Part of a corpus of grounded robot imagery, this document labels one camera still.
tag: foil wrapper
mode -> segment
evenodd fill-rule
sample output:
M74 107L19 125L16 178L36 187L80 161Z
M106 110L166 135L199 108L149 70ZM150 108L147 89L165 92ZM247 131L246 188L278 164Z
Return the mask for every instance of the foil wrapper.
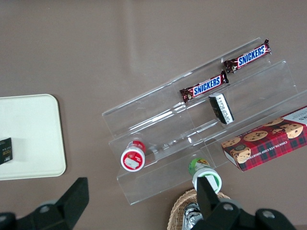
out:
M182 230L191 230L202 219L200 207L197 203L191 203L184 209Z

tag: wicker basket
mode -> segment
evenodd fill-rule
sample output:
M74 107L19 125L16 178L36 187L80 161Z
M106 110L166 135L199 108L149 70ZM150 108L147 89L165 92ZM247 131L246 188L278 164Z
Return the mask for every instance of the wicker basket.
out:
M228 198L228 196L223 193L217 194L218 198ZM183 212L185 207L190 203L197 203L197 192L195 189L191 189L183 194L174 204L171 215L169 217L167 230L181 230L182 229L182 220Z

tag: snickers logo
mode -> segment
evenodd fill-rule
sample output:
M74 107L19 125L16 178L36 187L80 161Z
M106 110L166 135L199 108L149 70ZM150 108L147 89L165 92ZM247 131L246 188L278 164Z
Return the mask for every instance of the snickers logo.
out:
M193 97L202 94L204 92L207 92L221 84L222 84L221 75L209 79L208 81L205 81L204 83L201 83L200 85L193 87Z
M265 45L260 46L238 58L238 68L265 55Z

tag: cookie box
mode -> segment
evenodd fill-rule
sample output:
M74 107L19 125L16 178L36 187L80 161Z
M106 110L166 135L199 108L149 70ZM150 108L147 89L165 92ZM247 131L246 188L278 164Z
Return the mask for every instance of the cookie box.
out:
M307 106L222 142L226 157L246 171L307 144Z

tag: candy bar wrapper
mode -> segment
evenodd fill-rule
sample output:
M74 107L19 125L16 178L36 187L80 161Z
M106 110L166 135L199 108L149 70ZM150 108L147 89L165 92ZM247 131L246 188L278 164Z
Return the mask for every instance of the candy bar wrapper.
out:
M256 47L248 53L245 53L235 59L225 61L224 65L226 66L227 73L235 73L236 71L238 71L238 69L241 69L248 63L253 62L254 60L257 60L258 58L270 53L271 49L269 46L269 40L266 39L264 43L259 47Z
M228 78L225 71L222 71L220 75L210 78L207 81L201 82L199 84L196 84L194 86L185 88L180 90L180 93L182 95L183 101L186 103L189 100L198 97L210 90L215 89L216 87L228 83Z

